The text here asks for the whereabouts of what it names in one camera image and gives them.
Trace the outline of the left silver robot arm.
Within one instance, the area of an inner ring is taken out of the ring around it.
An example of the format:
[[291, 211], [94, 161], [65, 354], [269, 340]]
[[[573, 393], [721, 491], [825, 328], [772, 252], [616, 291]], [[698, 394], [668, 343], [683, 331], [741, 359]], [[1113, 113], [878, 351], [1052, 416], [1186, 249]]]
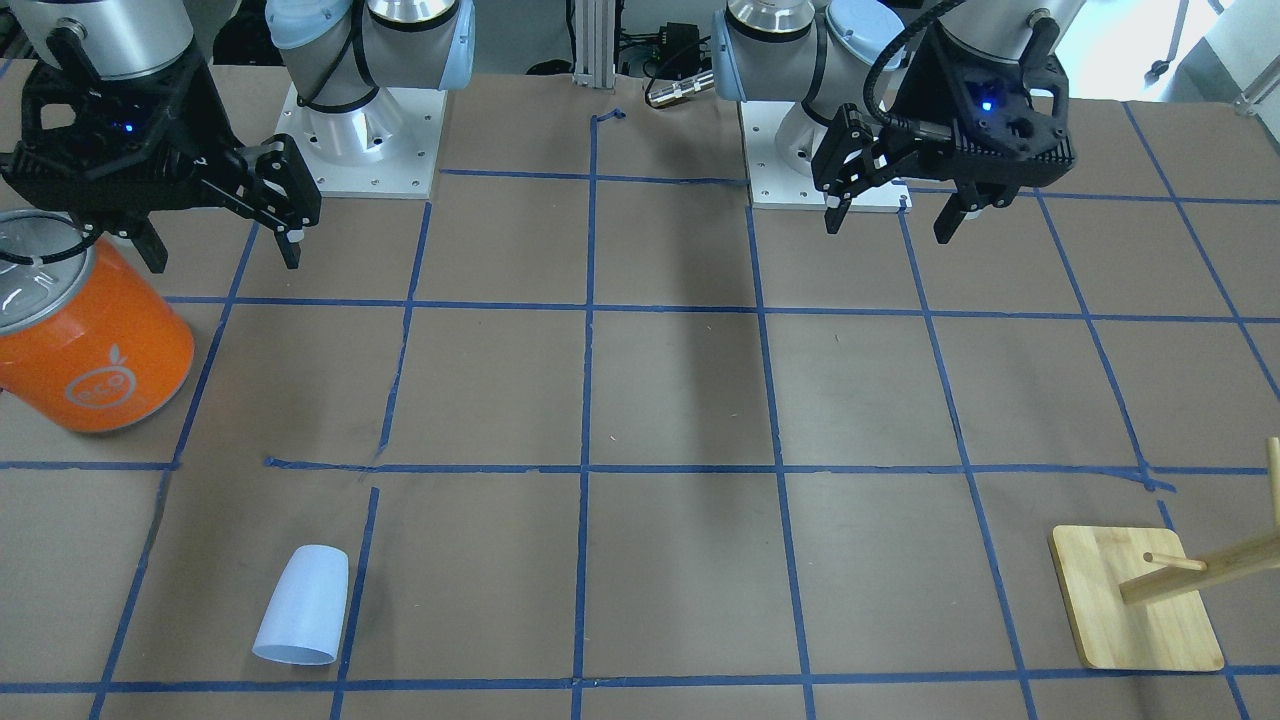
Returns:
[[904, 22], [879, 1], [728, 1], [710, 36], [717, 94], [794, 102], [817, 141], [800, 159], [829, 233], [897, 178], [948, 181], [933, 232], [1006, 208], [1076, 164], [1056, 56], [1079, 1], [937, 1]]

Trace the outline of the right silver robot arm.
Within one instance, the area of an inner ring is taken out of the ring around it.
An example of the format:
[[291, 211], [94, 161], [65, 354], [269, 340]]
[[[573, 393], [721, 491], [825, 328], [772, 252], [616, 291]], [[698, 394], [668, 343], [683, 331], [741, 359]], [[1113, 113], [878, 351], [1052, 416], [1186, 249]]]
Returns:
[[131, 243], [154, 273], [168, 252], [154, 211], [224, 208], [274, 233], [300, 265], [321, 190], [306, 155], [381, 161], [410, 141], [393, 88], [463, 88], [471, 1], [268, 1], [269, 38], [307, 129], [242, 142], [212, 81], [195, 12], [215, 37], [233, 1], [13, 1], [38, 61], [20, 95], [20, 137], [3, 178], [70, 232], [50, 250], [3, 236], [4, 266], [46, 266], [99, 237]]

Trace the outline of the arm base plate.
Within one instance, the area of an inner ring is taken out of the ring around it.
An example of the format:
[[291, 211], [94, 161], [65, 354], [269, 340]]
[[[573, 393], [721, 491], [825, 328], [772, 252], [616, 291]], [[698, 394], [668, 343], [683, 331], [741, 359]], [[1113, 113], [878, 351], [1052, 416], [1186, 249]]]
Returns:
[[300, 106], [291, 86], [276, 132], [294, 138], [326, 199], [429, 200], [449, 99], [439, 90], [381, 88], [362, 108], [321, 113]]
[[739, 110], [753, 204], [763, 209], [824, 209], [826, 196], [814, 186], [810, 163], [826, 127], [797, 102], [740, 102]]

